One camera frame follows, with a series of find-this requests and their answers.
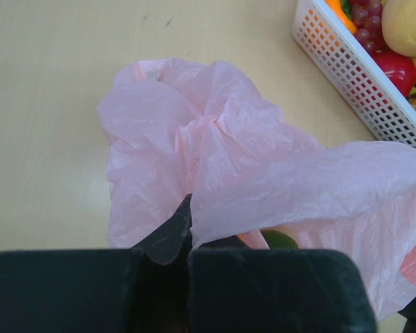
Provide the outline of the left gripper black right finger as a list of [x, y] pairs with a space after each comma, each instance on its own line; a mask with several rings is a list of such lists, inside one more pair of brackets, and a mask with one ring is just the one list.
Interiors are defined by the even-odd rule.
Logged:
[[191, 332], [375, 332], [359, 269], [336, 250], [194, 248]]

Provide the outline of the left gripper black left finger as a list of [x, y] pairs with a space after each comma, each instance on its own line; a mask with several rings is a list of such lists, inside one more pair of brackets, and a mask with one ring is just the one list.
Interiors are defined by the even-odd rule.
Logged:
[[186, 332], [191, 210], [128, 249], [0, 252], [0, 332]]

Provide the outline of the green lime fruit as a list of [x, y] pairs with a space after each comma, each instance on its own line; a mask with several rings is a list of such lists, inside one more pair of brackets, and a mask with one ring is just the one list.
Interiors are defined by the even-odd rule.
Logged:
[[277, 230], [262, 230], [261, 234], [266, 240], [269, 249], [295, 250], [299, 248], [297, 242], [283, 232]]

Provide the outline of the pink plastic bag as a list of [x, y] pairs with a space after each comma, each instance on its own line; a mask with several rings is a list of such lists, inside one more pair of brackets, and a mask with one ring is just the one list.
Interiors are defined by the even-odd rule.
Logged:
[[177, 58], [122, 69], [97, 107], [109, 143], [110, 244], [129, 248], [191, 197], [193, 246], [280, 227], [348, 255], [377, 318], [416, 296], [416, 149], [326, 148], [235, 66]]

